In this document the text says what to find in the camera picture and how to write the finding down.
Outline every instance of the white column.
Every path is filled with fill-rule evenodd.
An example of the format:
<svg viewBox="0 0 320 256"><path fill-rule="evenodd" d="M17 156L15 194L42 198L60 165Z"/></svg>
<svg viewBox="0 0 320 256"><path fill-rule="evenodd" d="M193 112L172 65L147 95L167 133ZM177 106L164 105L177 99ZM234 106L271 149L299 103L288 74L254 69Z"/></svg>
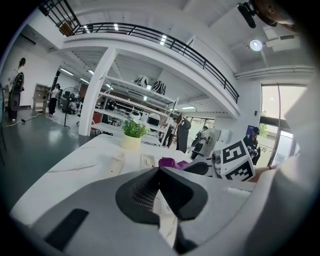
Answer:
<svg viewBox="0 0 320 256"><path fill-rule="evenodd" d="M98 99L105 76L114 62L118 52L115 48L108 48L103 54L97 65L94 75L92 76L88 89L86 90L83 106L81 110L79 134L84 136L90 135L91 122L94 115L94 109Z"/></svg>

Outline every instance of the potted plant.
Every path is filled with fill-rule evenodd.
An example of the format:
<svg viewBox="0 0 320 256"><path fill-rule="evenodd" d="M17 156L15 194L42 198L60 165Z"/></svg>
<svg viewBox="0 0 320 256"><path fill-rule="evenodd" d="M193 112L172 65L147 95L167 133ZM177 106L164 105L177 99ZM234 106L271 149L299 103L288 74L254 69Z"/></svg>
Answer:
<svg viewBox="0 0 320 256"><path fill-rule="evenodd" d="M139 120L125 120L122 126L124 135L121 140L121 147L128 150L140 149L141 136L147 134L149 129Z"/></svg>

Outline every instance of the railing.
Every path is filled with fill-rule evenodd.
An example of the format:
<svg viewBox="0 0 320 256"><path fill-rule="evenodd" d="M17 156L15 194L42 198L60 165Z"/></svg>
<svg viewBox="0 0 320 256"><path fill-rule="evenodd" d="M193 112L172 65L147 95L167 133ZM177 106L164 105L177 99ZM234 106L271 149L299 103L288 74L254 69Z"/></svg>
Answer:
<svg viewBox="0 0 320 256"><path fill-rule="evenodd" d="M67 37L86 33L115 33L138 37L161 44L201 67L228 91L235 102L238 103L239 94L228 79L199 52L170 35L148 27L127 23L104 22L81 25L66 0L47 0L41 4L39 8L56 24L61 33Z"/></svg>
<svg viewBox="0 0 320 256"><path fill-rule="evenodd" d="M81 24L66 0L45 0L39 10L59 28L66 37L74 35Z"/></svg>

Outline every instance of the white pot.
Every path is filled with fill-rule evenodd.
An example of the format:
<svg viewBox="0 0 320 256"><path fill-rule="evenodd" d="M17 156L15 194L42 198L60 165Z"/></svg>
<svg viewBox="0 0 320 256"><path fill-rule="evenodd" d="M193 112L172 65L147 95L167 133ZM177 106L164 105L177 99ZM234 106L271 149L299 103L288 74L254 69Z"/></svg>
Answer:
<svg viewBox="0 0 320 256"><path fill-rule="evenodd" d="M134 138L123 135L121 140L121 147L127 150L139 151L141 146L141 138Z"/></svg>

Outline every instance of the purple cloth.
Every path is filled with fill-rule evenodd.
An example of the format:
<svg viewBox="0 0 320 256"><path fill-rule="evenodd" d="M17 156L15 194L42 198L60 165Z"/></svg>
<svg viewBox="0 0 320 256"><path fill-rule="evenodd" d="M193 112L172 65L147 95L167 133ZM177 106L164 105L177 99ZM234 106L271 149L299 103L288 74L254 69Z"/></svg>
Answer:
<svg viewBox="0 0 320 256"><path fill-rule="evenodd" d="M187 164L188 162L186 161L181 161L176 163L176 161L173 158L169 158L169 157L163 157L158 162L159 167L172 167L182 171Z"/></svg>

